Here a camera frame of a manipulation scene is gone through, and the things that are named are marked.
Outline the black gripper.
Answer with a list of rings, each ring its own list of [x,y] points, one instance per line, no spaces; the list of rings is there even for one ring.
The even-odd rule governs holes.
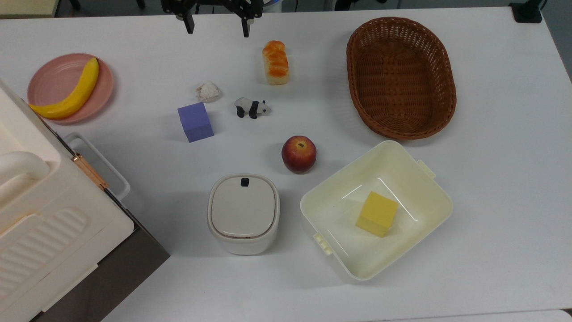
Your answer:
[[[163,0],[162,8],[165,13],[174,14],[180,18],[184,22],[187,33],[193,34],[195,24],[191,8],[197,4],[222,6],[239,16],[242,19],[241,26],[245,38],[249,38],[252,20],[261,17],[264,7],[262,0]]]

